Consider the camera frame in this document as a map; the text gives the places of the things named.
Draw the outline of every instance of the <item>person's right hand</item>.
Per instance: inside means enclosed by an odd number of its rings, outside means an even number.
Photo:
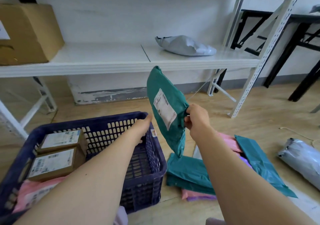
[[[196,141],[198,135],[210,126],[209,114],[206,109],[197,104],[191,104],[186,110],[189,116],[184,118],[184,125],[190,130],[190,135]]]

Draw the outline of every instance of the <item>cardboard box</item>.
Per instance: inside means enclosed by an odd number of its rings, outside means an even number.
[[[78,147],[85,156],[87,155],[88,142],[82,130],[48,134],[44,137],[37,152],[45,154],[74,147]]]
[[[84,164],[85,161],[83,152],[77,147],[38,155],[32,163],[28,179],[44,182],[66,176]]]
[[[46,63],[63,45],[50,5],[0,4],[0,65]]]

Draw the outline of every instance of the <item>shelving unit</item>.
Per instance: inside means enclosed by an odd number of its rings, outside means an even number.
[[[246,41],[240,50],[230,49],[235,34],[236,25],[239,23],[239,14],[243,0],[236,0],[232,13],[232,20],[227,29],[222,46],[216,46],[217,54],[209,57],[184,57],[162,50],[158,45],[146,44],[106,44],[106,43],[66,43],[49,63],[28,64],[19,66],[0,66],[0,77],[33,77],[40,94],[41,103],[46,102],[49,111],[55,111],[56,105],[45,83],[39,76],[54,75],[80,75],[101,73],[148,72],[155,65],[162,70],[194,70],[194,69],[226,69],[250,68],[250,74],[238,100],[226,94],[235,106],[230,117],[237,116],[243,102],[250,92],[256,78],[273,46],[277,42],[283,27],[291,15],[292,8],[297,0],[284,0],[282,5],[265,20],[256,32]],[[267,26],[274,23],[269,36],[261,50],[259,57],[245,52],[249,42],[257,37]],[[212,77],[208,94],[212,95],[217,77],[223,71],[218,71]],[[0,102],[0,120],[16,133],[26,138],[28,134],[24,126],[39,109],[39,101],[29,111],[27,116],[18,122],[9,110]]]

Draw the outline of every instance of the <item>wall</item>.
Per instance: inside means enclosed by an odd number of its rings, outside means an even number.
[[[148,42],[155,36],[185,34],[220,44],[235,0],[37,0],[53,5],[66,42]],[[274,11],[283,0],[244,0],[243,9]],[[317,0],[298,0],[293,13],[308,13]],[[290,25],[263,69],[268,75],[296,25]],[[299,49],[279,75],[305,74],[320,54]],[[204,82],[212,70],[165,72],[174,84]],[[146,86],[147,73],[69,76],[73,94]],[[245,79],[248,69],[229,69],[225,80]],[[81,99],[82,94],[75,96]]]

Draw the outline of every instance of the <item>person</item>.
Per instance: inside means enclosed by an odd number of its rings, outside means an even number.
[[[185,126],[199,147],[225,219],[209,218],[207,224],[316,224],[224,144],[210,126],[205,109],[191,104],[186,112],[189,116],[185,117]],[[113,224],[134,147],[147,132],[151,120],[152,115],[137,120],[15,224]]]

